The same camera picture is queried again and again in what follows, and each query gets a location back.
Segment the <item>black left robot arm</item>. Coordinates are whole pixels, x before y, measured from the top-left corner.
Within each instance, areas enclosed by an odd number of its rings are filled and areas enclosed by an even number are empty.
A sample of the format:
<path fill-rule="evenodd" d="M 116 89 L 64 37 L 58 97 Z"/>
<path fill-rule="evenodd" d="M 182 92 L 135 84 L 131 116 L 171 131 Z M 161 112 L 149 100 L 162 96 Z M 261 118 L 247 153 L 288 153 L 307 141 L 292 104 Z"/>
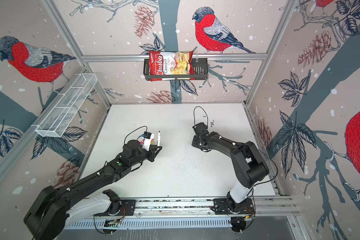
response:
<path fill-rule="evenodd" d="M 143 149 L 140 142 L 130 140 L 123 151 L 91 175 L 59 188 L 44 188 L 30 207 L 24 223 L 35 240 L 52 240 L 62 230 L 88 216 L 106 212 L 110 207 L 119 212 L 120 198 L 112 190 L 105 190 L 100 197 L 89 199 L 97 190 L 113 184 L 141 166 L 145 160 L 153 162 L 161 146 L 149 145 Z"/>

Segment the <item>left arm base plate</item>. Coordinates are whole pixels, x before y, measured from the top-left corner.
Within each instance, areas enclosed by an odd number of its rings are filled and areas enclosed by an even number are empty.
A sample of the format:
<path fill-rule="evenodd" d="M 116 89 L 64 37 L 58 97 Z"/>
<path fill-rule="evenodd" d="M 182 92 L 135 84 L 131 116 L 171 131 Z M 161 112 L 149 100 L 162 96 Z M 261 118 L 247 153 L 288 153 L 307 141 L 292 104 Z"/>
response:
<path fill-rule="evenodd" d="M 110 207 L 104 213 L 95 214 L 96 217 L 114 217 L 114 216 L 133 216 L 136 206 L 136 200 L 121 199 L 117 203 L 111 203 Z"/>

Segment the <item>white red whiteboard marker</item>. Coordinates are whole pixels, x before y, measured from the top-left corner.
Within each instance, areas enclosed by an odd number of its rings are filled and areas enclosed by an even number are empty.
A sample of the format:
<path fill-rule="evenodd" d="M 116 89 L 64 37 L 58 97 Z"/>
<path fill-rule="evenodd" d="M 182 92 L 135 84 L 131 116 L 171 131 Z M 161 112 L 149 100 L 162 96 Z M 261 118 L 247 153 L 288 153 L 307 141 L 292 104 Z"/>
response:
<path fill-rule="evenodd" d="M 158 137 L 157 137 L 157 146 L 161 146 L 161 131 L 158 132 Z"/>

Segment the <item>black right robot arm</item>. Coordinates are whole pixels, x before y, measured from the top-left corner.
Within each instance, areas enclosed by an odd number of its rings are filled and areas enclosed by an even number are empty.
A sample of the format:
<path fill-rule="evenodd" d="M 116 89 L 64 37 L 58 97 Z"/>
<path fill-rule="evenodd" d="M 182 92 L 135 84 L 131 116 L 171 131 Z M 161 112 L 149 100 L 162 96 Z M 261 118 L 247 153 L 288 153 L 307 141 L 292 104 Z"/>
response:
<path fill-rule="evenodd" d="M 255 184 L 269 174 L 269 168 L 256 145 L 251 141 L 235 142 L 216 132 L 209 132 L 204 123 L 194 125 L 193 130 L 194 148 L 203 152 L 218 151 L 231 159 L 237 182 L 229 191 L 228 199 L 234 204 L 244 202 Z"/>

